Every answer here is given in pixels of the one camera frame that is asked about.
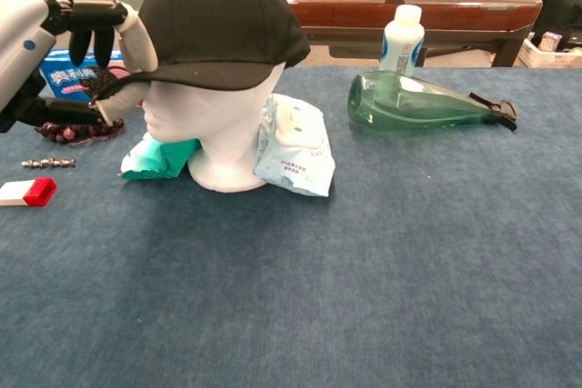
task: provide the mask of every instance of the white plastic bottle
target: white plastic bottle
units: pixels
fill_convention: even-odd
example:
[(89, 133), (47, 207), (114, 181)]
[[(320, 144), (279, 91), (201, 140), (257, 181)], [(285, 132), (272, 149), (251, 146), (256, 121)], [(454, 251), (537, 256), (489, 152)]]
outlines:
[(412, 75), (425, 39), (421, 15), (422, 9), (416, 5), (400, 5), (396, 9), (394, 20), (384, 28), (380, 70)]

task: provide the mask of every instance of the green glass bottle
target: green glass bottle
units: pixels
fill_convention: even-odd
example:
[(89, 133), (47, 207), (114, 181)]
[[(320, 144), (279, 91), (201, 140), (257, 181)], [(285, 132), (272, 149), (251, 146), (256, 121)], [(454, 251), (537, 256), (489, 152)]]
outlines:
[(349, 89), (347, 112), (360, 124), (379, 130), (501, 123), (512, 131), (517, 115), (507, 101), (462, 95), (392, 71), (356, 76)]

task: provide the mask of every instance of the cap brim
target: cap brim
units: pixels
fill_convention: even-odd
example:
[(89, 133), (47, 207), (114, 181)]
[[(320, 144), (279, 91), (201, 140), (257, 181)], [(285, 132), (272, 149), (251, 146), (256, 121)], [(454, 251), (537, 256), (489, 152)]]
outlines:
[(99, 93), (99, 98), (107, 98), (127, 84), (149, 81), (217, 91), (248, 90), (264, 82), (273, 67), (271, 64), (233, 62), (160, 65), (154, 72), (135, 73), (115, 81)]

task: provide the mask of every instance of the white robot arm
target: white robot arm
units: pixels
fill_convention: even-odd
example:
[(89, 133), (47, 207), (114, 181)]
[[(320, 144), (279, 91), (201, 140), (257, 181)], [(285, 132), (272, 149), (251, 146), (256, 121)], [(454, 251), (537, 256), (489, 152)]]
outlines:
[(39, 66), (56, 41), (71, 32), (71, 61), (80, 65), (92, 36), (95, 60), (107, 66), (115, 38), (122, 36), (132, 70), (157, 69), (156, 51), (137, 12), (110, 0), (0, 0), (0, 133), (15, 122), (39, 126), (102, 124), (96, 107), (38, 97), (45, 86)]

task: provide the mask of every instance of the white container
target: white container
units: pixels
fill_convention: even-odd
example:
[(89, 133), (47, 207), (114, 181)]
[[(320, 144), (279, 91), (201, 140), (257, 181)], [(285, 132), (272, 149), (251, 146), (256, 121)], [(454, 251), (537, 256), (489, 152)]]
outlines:
[(529, 38), (524, 40), (524, 43), (519, 49), (519, 59), (523, 64), (529, 68), (582, 68), (582, 55), (559, 53), (559, 52), (543, 52), (535, 47)]
[(384, 28), (380, 70), (390, 70), (410, 76), (425, 39), (420, 24), (422, 9), (416, 5), (400, 5), (394, 20)]

